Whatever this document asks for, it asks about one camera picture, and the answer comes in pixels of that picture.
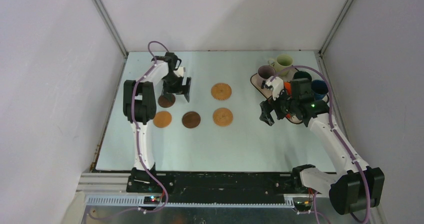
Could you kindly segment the dark wood coaster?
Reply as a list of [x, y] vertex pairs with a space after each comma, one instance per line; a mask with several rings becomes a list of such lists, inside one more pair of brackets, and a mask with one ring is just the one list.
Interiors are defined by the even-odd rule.
[[161, 95], [159, 96], [157, 102], [158, 105], [162, 108], [170, 108], [174, 105], [176, 97], [173, 94]]
[[193, 129], [201, 123], [201, 116], [195, 111], [189, 111], [183, 115], [181, 121], [184, 127]]

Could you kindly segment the scalloped light wood coaster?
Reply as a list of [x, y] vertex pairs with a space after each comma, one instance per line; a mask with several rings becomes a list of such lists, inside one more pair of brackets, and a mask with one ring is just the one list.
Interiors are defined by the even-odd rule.
[[230, 85], [220, 82], [212, 86], [210, 93], [212, 97], [219, 101], [225, 101], [232, 95], [232, 88]]

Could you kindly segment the patterned light wood coaster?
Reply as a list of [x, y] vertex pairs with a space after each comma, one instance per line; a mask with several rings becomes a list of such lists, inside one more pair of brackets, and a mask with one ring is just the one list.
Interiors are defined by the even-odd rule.
[[220, 107], [213, 112], [213, 122], [219, 127], [229, 126], [234, 119], [233, 113], [225, 107]]

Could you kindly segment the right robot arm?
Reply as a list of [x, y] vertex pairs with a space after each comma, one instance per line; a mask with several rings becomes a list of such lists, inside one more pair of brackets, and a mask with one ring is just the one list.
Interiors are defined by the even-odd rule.
[[311, 188], [330, 199], [340, 215], [352, 214], [379, 206], [385, 175], [379, 167], [372, 168], [355, 151], [330, 113], [329, 102], [315, 99], [307, 78], [285, 82], [279, 77], [262, 81], [261, 88], [272, 91], [260, 103], [259, 119], [269, 126], [287, 116], [300, 120], [322, 142], [335, 168], [335, 174], [320, 171], [312, 164], [293, 168], [291, 188], [304, 193]]

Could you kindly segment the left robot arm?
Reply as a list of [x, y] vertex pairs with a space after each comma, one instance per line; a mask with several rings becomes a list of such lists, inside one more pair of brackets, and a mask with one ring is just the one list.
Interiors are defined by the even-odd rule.
[[185, 77], [186, 69], [174, 52], [155, 55], [151, 65], [139, 79], [126, 80], [123, 84], [123, 114], [130, 122], [134, 134], [135, 161], [130, 180], [138, 182], [145, 192], [153, 192], [158, 178], [153, 175], [155, 161], [152, 141], [148, 137], [149, 123], [157, 113], [155, 86], [162, 83], [161, 95], [170, 100], [172, 95], [183, 95], [190, 101], [191, 77]]

